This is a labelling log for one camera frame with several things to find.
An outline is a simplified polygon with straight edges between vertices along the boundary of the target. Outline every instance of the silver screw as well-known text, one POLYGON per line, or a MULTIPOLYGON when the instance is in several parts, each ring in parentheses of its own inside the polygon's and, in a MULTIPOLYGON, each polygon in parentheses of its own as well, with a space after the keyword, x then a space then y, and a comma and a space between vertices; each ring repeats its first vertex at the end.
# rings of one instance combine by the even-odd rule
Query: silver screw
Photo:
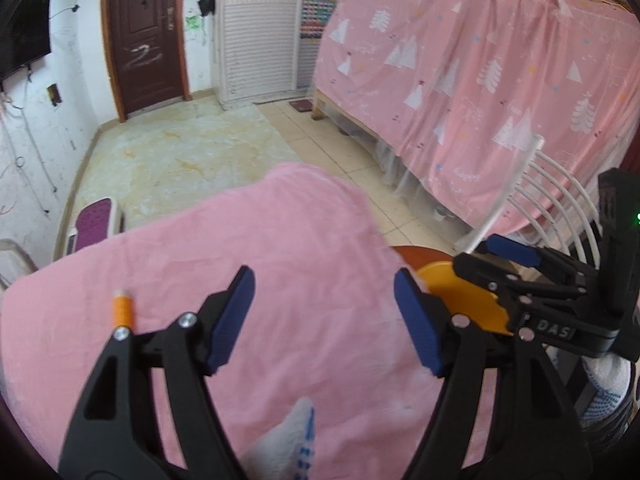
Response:
POLYGON ((451 323, 456 328, 466 328, 471 324, 471 320, 464 314, 455 314, 451 317, 451 323))
POLYGON ((124 341, 127 337, 129 337, 130 333, 131 330, 129 330, 126 326, 119 326, 116 330, 113 331, 113 338, 116 341, 124 341))
POLYGON ((528 326, 523 326, 520 330, 518 330, 518 336, 523 341, 527 343, 531 343, 536 338, 536 333, 533 332, 528 326))
POLYGON ((182 314, 180 319, 178 320, 178 325, 182 328, 190 328, 196 324, 198 320, 198 316, 196 316, 193 312, 187 312, 186 314, 182 314))

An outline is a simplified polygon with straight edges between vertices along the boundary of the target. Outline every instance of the spool of thread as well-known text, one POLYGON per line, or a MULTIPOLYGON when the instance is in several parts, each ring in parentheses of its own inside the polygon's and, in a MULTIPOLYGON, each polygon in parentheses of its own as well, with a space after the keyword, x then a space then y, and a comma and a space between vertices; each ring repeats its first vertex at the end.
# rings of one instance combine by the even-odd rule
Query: spool of thread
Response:
POLYGON ((118 290, 113 297, 113 326, 126 326, 135 332, 133 321, 133 300, 126 291, 118 290))

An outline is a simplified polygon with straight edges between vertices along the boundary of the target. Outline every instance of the floor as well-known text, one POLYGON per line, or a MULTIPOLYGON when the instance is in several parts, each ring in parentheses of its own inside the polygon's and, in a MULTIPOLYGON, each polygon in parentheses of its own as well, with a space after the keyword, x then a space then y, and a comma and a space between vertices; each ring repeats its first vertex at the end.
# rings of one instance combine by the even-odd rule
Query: floor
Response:
POLYGON ((453 254, 382 183, 372 156, 329 119, 314 121, 288 101, 223 111, 214 97, 174 104, 102 134, 76 195, 72 218, 87 204, 116 197, 126 227, 188 208, 231 187, 260 180, 280 162, 324 168, 363 189, 380 232, 392 246, 453 254))

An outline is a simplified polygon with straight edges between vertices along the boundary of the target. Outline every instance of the yellow plastic basin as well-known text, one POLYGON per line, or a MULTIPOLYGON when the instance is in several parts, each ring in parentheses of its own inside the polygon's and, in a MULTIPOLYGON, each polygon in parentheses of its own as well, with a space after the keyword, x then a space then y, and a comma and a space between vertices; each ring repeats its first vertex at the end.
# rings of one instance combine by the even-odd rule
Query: yellow plastic basin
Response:
POLYGON ((457 277, 452 262, 435 262, 417 272, 429 292, 441 297, 450 313, 469 316, 487 332, 511 335, 506 329, 507 311, 498 305, 497 296, 457 277))

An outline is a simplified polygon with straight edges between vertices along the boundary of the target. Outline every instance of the black television screen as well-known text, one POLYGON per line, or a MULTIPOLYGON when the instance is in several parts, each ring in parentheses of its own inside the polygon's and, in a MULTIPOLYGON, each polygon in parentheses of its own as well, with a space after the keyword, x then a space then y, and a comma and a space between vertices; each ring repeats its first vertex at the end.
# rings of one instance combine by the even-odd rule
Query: black television screen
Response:
POLYGON ((0 36, 0 80, 50 52, 49 0, 22 0, 0 36))

